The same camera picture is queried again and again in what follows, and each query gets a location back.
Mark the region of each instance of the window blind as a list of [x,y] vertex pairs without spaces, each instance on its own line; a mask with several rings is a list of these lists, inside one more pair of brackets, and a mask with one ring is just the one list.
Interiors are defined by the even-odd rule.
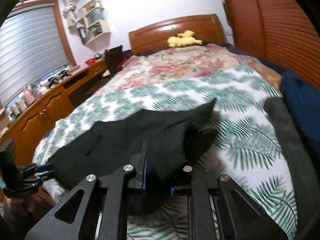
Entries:
[[67,64],[54,3],[11,12],[0,28],[0,101],[6,105],[47,73]]

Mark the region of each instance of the yellow plush toy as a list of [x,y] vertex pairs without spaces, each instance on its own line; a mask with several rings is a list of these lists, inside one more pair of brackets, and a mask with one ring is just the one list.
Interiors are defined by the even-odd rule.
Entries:
[[175,47],[182,47],[187,45],[193,45],[193,44],[200,44],[202,45],[202,41],[196,40],[193,38],[193,34],[195,34],[192,31],[185,31],[184,33],[179,33],[178,37],[170,37],[168,38],[167,42],[169,47],[175,48]]

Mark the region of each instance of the silver screw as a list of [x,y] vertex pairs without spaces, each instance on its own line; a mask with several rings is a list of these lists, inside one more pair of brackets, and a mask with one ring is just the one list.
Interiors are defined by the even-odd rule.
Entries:
[[132,170],[133,170],[133,166],[130,165],[130,164],[127,164],[126,166],[123,167],[123,169],[124,169],[125,171],[132,171]]
[[93,174],[90,174],[88,175],[86,178],[85,178],[87,181],[94,181],[96,179],[96,176],[93,175]]
[[230,177],[227,174],[222,174],[220,175],[220,179],[222,181],[229,181]]
[[184,166],[183,170],[185,172],[190,172],[190,171],[192,171],[192,167],[191,166]]

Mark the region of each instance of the bed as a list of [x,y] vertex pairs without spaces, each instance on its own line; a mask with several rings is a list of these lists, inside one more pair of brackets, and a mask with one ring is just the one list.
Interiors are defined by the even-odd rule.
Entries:
[[[208,43],[163,49],[167,38],[186,29]],[[253,57],[221,47],[223,31],[214,14],[163,21],[130,32],[129,38],[134,54],[150,55],[131,57],[110,82],[57,121],[33,161],[46,163],[96,121],[124,119],[142,108],[190,110],[216,98],[206,128],[219,133],[194,168],[229,174],[293,239],[298,217],[291,175],[263,110],[267,98],[281,96],[280,75]],[[44,187],[56,202],[68,192],[56,180]],[[185,197],[171,198],[153,214],[128,217],[128,239],[187,239],[187,228]]]

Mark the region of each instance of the red bowl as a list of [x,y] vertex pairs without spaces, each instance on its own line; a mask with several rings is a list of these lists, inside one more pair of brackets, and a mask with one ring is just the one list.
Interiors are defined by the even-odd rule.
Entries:
[[86,63],[88,66],[91,66],[91,65],[93,65],[94,63],[96,63],[96,59],[95,59],[95,58],[88,59],[85,63]]

